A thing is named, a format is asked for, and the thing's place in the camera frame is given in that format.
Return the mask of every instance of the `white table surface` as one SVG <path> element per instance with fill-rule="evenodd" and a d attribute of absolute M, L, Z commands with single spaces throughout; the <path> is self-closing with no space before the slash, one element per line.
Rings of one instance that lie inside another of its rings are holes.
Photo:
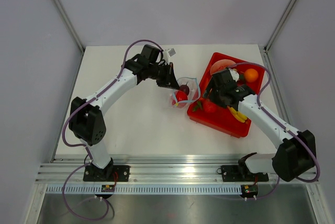
<path fill-rule="evenodd" d="M 117 74 L 126 48 L 87 47 L 72 99 L 77 96 L 85 98 Z M 163 46 L 163 49 L 167 48 L 176 51 L 171 60 L 176 78 L 196 77 L 199 82 L 214 52 L 263 64 L 255 44 Z M 141 49 L 142 46 L 133 47 L 128 58 L 140 53 Z M 107 132 L 104 141 L 109 154 L 218 155 L 276 151 L 268 137 L 253 123 L 248 136 L 238 139 L 191 121 L 186 109 L 168 107 L 169 92 L 169 89 L 157 87 L 154 80 L 145 80 L 114 103 L 105 115 Z M 261 100 L 277 113 L 270 87 L 263 92 Z M 69 129 L 66 130 L 66 139 L 69 143 L 79 143 L 79 139 Z M 69 148 L 60 139 L 56 156 L 85 153 L 83 147 Z"/>

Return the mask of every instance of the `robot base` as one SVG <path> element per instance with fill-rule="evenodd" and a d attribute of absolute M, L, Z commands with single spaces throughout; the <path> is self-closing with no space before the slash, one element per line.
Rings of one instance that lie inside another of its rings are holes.
<path fill-rule="evenodd" d="M 117 182 L 129 181 L 130 166 L 128 165 L 107 165 L 104 169 L 97 168 L 94 165 L 85 167 L 84 178 L 85 182 L 114 182 L 115 173 L 117 173 Z"/>
<path fill-rule="evenodd" d="M 224 182 L 255 182 L 256 175 L 258 182 L 268 182 L 267 174 L 241 174 L 238 165 L 223 165 L 218 170 L 221 170 L 222 180 Z"/>

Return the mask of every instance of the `orange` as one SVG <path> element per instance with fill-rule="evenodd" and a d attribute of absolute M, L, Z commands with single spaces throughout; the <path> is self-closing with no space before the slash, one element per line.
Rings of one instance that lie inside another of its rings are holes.
<path fill-rule="evenodd" d="M 255 69 L 247 69 L 244 73 L 244 78 L 247 82 L 252 83 L 258 79 L 258 72 Z"/>

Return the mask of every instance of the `white wall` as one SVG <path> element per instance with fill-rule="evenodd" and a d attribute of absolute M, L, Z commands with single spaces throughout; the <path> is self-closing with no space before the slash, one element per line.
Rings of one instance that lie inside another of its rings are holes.
<path fill-rule="evenodd" d="M 335 2 L 299 0 L 271 49 L 294 123 L 316 137 L 320 181 L 335 214 Z"/>
<path fill-rule="evenodd" d="M 289 0 L 61 0 L 83 43 L 265 44 Z"/>
<path fill-rule="evenodd" d="M 0 0 L 0 216 L 22 222 L 81 56 L 50 0 Z"/>

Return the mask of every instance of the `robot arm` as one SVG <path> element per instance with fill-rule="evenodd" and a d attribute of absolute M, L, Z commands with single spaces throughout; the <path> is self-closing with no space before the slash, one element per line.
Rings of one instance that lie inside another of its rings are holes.
<path fill-rule="evenodd" d="M 76 97 L 71 102 L 71 113 L 73 113 L 86 101 L 96 98 L 71 119 L 69 129 L 87 146 L 91 155 L 90 158 L 93 159 L 93 165 L 97 169 L 113 169 L 113 160 L 107 153 L 105 143 L 102 141 L 106 133 L 104 115 L 125 92 L 147 78 L 156 80 L 159 87 L 179 89 L 173 72 L 173 63 L 169 62 L 170 55 L 173 53 L 174 51 L 171 50 L 161 52 L 155 47 L 145 45 L 140 54 L 126 61 L 120 78 L 102 96 L 97 97 L 97 94 L 105 90 L 115 78 L 91 96 L 85 99 Z M 163 57 L 157 62 L 160 54 Z"/>
<path fill-rule="evenodd" d="M 240 159 L 239 171 L 243 176 L 276 173 L 288 182 L 314 167 L 312 157 L 295 139 L 299 137 L 316 156 L 314 135 L 308 130 L 300 132 L 283 121 L 258 101 L 257 95 L 246 84 L 238 86 L 233 70 L 225 69 L 213 74 L 203 96 L 218 106 L 231 106 L 246 115 L 276 147 L 275 154 L 252 153 Z"/>

